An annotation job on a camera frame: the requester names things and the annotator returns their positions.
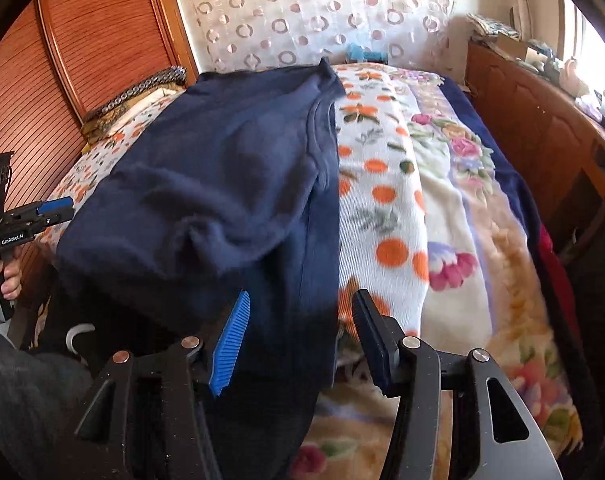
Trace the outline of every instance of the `window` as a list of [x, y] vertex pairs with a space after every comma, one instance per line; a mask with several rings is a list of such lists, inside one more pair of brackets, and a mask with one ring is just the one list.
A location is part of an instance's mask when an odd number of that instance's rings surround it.
[[605, 90], [605, 43], [571, 0], [565, 0], [564, 60], [578, 60], [578, 75], [589, 88]]

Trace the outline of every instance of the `hand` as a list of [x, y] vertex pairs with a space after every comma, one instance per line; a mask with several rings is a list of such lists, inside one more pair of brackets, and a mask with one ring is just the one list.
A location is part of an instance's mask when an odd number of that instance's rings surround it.
[[[4, 269], [5, 283], [2, 284], [0, 291], [6, 300], [15, 300], [22, 290], [22, 270], [20, 268], [20, 254], [22, 247], [16, 247], [14, 250], [14, 259], [9, 262]], [[0, 272], [2, 271], [2, 262], [0, 262]]]

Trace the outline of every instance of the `red-brown slatted panel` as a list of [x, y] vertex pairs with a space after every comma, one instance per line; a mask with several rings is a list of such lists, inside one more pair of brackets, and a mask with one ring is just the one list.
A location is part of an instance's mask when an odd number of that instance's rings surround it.
[[46, 0], [71, 84], [86, 110], [170, 66], [150, 0]]
[[[6, 207], [45, 199], [83, 144], [42, 43], [36, 8], [30, 4], [0, 43], [0, 153], [16, 152]], [[38, 250], [29, 247], [23, 256], [26, 304], [44, 285], [42, 266]]]

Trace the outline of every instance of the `navy blue blanket edge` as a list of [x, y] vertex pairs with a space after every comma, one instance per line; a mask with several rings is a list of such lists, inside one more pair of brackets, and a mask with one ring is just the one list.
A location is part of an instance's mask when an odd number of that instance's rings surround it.
[[450, 102], [458, 119], [470, 128], [487, 148], [493, 150], [495, 179], [509, 199], [509, 206], [527, 234], [527, 248], [531, 253], [542, 293], [547, 305], [549, 322], [554, 331], [554, 339], [562, 359], [584, 433], [584, 446], [558, 460], [565, 480], [580, 478], [585, 467], [595, 460], [603, 439], [602, 415], [600, 412], [595, 383], [586, 363], [585, 356], [573, 338], [563, 311], [560, 307], [547, 267], [540, 257], [541, 221], [538, 208], [522, 176], [506, 159], [471, 102], [458, 85], [450, 78], [444, 78], [440, 87]]

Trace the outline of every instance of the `silver screw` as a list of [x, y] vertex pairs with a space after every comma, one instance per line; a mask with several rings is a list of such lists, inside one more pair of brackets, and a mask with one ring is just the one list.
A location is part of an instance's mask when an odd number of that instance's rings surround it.
[[200, 344], [200, 340], [195, 335], [190, 335], [188, 337], [185, 337], [181, 343], [183, 348], [186, 348], [186, 349], [196, 348], [199, 344]]
[[408, 335], [402, 339], [402, 344], [406, 348], [420, 348], [420, 339], [413, 337], [412, 335]]
[[473, 355], [473, 358], [480, 363], [486, 363], [491, 358], [491, 356], [489, 355], [489, 352], [487, 352], [484, 348], [476, 348], [472, 352], [472, 355]]
[[121, 350], [119, 352], [116, 352], [112, 359], [114, 360], [114, 363], [121, 365], [122, 363], [127, 362], [129, 360], [129, 357], [129, 352], [127, 352], [126, 350]]

